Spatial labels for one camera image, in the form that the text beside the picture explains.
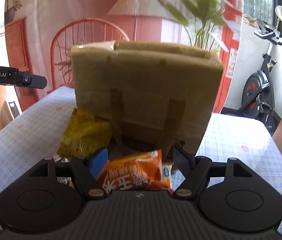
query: lamp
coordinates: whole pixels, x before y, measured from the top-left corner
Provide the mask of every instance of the lamp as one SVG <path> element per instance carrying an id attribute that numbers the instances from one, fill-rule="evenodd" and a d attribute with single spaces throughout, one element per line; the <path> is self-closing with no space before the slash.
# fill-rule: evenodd
<path id="1" fill-rule="evenodd" d="M 137 16 L 161 17 L 173 20 L 173 16 L 165 10 L 158 0 L 118 0 L 108 15 L 134 16 L 133 40 L 137 35 Z"/>

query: cardboard box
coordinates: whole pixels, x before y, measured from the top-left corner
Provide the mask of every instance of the cardboard box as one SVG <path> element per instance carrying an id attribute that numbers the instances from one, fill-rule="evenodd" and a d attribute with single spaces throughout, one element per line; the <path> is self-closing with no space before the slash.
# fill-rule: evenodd
<path id="1" fill-rule="evenodd" d="M 71 58 L 78 108 L 110 120 L 117 142 L 122 135 L 145 141 L 165 157 L 178 139 L 196 154 L 223 72 L 216 54 L 120 41 L 73 46 Z"/>

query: flower pot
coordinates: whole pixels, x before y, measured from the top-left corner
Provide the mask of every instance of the flower pot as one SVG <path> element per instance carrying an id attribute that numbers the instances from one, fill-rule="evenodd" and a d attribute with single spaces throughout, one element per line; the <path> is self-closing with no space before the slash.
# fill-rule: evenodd
<path id="1" fill-rule="evenodd" d="M 11 7 L 8 11 L 5 12 L 5 24 L 14 20 L 15 13 L 16 11 L 14 10 L 14 7 Z"/>

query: blue plaid tablecloth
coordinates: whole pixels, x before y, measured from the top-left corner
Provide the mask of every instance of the blue plaid tablecloth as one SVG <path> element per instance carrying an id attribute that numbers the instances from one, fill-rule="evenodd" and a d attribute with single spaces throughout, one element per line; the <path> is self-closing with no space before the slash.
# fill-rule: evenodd
<path id="1" fill-rule="evenodd" d="M 0 131 L 0 192 L 42 158 L 56 154 L 75 106 L 74 90 L 60 87 Z M 212 114 L 198 155 L 215 162 L 237 157 L 282 195 L 282 156 L 257 120 Z M 173 188 L 183 180 L 177 171 Z M 221 180 L 215 178 L 210 185 Z"/>

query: chair backrest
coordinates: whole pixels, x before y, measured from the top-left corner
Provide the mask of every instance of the chair backrest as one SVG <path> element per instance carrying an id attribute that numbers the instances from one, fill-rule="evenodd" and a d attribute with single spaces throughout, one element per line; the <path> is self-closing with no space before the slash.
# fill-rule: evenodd
<path id="1" fill-rule="evenodd" d="M 50 48 L 53 89 L 61 85 L 73 86 L 71 46 L 113 40 L 129 41 L 129 38 L 120 27 L 96 18 L 72 22 L 58 31 Z"/>

